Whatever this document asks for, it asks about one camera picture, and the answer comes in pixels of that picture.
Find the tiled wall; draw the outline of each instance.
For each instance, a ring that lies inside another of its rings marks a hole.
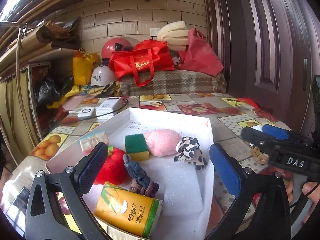
[[[204,0],[84,0],[51,15],[56,20],[81,17],[79,34],[87,53],[101,52],[111,37],[150,39],[150,28],[185,21],[207,34]]]

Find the yellow tissue package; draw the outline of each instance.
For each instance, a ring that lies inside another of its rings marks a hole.
[[[156,227],[162,204],[162,200],[106,182],[94,213],[117,228],[148,238]]]

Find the sponge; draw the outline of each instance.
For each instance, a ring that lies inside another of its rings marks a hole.
[[[145,161],[149,158],[149,151],[143,134],[127,135],[124,138],[125,151],[133,161]]]

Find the pink plush toy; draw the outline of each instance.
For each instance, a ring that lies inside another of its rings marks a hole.
[[[177,154],[176,146],[182,139],[180,134],[169,129],[146,132],[144,138],[151,154],[157,157]]]

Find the metal bolt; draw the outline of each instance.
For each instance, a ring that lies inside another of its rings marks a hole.
[[[38,171],[38,172],[36,173],[36,176],[37,176],[37,177],[41,177],[43,174],[44,174],[44,171]]]
[[[67,168],[66,168],[66,173],[72,172],[73,169],[74,169],[74,168],[73,168],[72,166],[67,167]]]
[[[275,176],[276,176],[278,179],[281,178],[280,172],[276,171],[276,172],[275,172]]]
[[[244,172],[247,174],[251,174],[253,172],[253,170],[251,168],[245,167]]]

